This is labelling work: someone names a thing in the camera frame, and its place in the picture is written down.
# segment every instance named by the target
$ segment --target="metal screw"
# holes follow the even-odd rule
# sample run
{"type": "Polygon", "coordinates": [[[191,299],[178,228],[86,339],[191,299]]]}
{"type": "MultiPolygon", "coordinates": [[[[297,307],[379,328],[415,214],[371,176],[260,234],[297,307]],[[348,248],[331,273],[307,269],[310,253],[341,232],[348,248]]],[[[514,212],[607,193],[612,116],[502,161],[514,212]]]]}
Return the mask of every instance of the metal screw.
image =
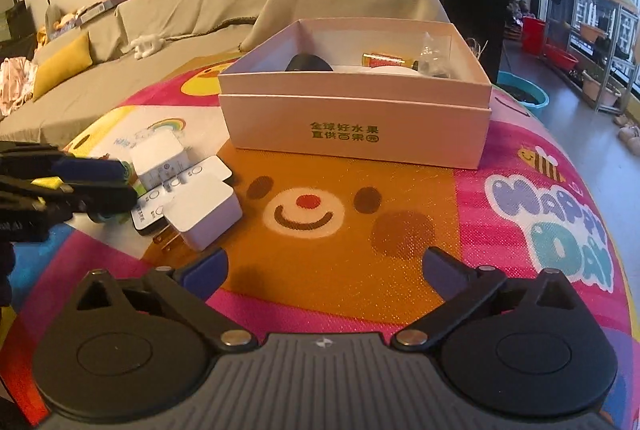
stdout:
{"type": "Polygon", "coordinates": [[[396,341],[407,347],[419,347],[424,345],[428,339],[429,336],[426,333],[416,329],[405,329],[396,334],[396,341]]]}
{"type": "Polygon", "coordinates": [[[253,336],[248,331],[243,329],[234,329],[231,331],[225,331],[220,336],[220,340],[226,346],[229,347],[241,347],[251,343],[253,336]]]}

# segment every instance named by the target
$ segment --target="beige sofa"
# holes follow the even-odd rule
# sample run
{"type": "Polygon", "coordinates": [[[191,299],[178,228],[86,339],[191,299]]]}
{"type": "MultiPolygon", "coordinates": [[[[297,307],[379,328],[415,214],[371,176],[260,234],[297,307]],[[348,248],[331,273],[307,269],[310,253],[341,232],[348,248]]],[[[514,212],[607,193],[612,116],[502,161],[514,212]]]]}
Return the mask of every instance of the beige sofa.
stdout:
{"type": "Polygon", "coordinates": [[[63,147],[107,111],[193,58],[238,50],[243,42],[248,50],[296,19],[326,16],[447,19],[438,0],[130,0],[37,52],[35,63],[43,63],[86,30],[94,66],[6,117],[0,140],[63,147]],[[229,25],[258,16],[255,28],[229,25]],[[169,41],[160,52],[136,60],[128,45],[148,34],[169,41]]]}

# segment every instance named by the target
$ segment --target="plastic bag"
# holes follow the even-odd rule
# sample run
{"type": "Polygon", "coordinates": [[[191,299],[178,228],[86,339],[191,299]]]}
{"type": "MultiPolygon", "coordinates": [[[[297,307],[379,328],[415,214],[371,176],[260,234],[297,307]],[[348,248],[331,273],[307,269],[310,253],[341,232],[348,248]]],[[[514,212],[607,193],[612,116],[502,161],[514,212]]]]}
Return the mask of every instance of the plastic bag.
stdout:
{"type": "Polygon", "coordinates": [[[429,77],[451,77],[449,55],[443,53],[428,32],[424,33],[424,47],[418,58],[418,72],[429,77]]]}

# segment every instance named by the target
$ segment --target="blue basin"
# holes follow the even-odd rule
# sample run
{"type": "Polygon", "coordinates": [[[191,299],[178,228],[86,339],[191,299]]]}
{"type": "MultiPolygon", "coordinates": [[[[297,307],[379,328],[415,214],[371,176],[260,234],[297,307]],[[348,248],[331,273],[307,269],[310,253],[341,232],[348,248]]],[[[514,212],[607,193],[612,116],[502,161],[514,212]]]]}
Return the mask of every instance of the blue basin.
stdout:
{"type": "Polygon", "coordinates": [[[501,85],[509,85],[515,88],[519,88],[520,90],[524,90],[524,92],[527,92],[530,96],[532,96],[533,99],[537,101],[537,103],[527,103],[524,101],[518,102],[536,117],[540,116],[540,112],[542,111],[542,109],[549,104],[549,96],[538,85],[527,81],[526,79],[522,79],[515,74],[511,74],[510,72],[498,72],[497,84],[498,87],[500,87],[501,85]]]}

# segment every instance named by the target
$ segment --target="cardboard box on sofa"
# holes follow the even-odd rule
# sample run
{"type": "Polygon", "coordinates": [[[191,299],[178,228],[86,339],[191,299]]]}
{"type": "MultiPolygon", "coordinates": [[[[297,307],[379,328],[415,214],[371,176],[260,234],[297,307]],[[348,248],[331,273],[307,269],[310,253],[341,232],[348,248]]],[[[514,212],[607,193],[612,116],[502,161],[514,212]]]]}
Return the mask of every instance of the cardboard box on sofa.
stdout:
{"type": "Polygon", "coordinates": [[[299,20],[220,74],[238,148],[478,167],[491,83],[452,24],[389,18],[299,20]],[[417,58],[424,33],[450,48],[456,79],[354,70],[364,52],[417,58]],[[335,72],[284,72],[307,52],[335,72]]]}

